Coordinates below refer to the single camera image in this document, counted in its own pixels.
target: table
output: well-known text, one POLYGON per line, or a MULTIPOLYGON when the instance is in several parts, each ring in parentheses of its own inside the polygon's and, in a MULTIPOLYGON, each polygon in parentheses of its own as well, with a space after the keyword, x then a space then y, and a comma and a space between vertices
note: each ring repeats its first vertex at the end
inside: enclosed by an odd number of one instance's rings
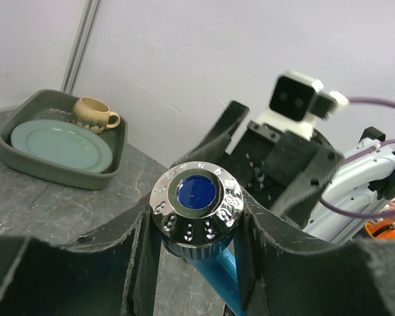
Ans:
MULTIPOLYGON (((0 112, 0 123, 10 111, 0 112)), ((0 162, 0 235, 31 235, 64 244, 133 206, 166 168, 127 145, 127 162, 100 191, 69 188, 0 162)), ((222 315, 223 301, 187 262, 161 249, 154 316, 222 315)))

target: tray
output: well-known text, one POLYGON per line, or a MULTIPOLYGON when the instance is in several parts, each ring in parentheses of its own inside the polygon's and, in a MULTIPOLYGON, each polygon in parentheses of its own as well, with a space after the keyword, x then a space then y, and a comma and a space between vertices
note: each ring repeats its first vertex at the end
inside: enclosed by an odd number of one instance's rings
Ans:
POLYGON ((0 160, 10 168, 36 178, 88 190, 100 190, 125 165, 124 145, 127 141, 127 123, 121 118, 120 125, 100 133, 110 146, 113 162, 103 173, 80 171, 25 154, 11 146, 13 129, 28 120, 49 119, 70 121, 70 112, 78 97, 57 90, 40 90, 22 104, 11 117, 0 126, 0 160))

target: metallic cap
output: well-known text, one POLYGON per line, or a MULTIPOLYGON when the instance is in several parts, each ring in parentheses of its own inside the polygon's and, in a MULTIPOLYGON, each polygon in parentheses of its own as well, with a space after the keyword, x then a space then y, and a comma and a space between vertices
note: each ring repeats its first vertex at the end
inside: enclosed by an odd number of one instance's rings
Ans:
POLYGON ((168 170, 153 187, 149 205, 165 247, 179 257, 202 260, 229 245, 244 202, 230 173, 194 161, 168 170))

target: blue cylinder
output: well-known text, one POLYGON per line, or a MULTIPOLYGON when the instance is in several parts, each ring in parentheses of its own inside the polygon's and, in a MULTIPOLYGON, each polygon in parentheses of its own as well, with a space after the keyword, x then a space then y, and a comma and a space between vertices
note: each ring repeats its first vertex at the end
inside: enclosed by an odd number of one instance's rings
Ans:
POLYGON ((206 281, 217 291, 235 316, 246 316, 240 304, 236 259, 228 249, 205 260, 188 260, 206 281))

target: yellow mug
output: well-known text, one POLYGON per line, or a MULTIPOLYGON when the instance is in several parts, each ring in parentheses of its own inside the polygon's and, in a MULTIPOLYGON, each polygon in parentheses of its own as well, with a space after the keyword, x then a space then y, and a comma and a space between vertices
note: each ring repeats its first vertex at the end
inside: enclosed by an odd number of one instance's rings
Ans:
POLYGON ((102 101, 93 97, 81 97, 73 107, 71 121, 73 124, 86 128, 95 134, 99 134, 106 128, 115 128, 120 124, 120 115, 102 101), (109 124, 110 117, 116 121, 109 124))

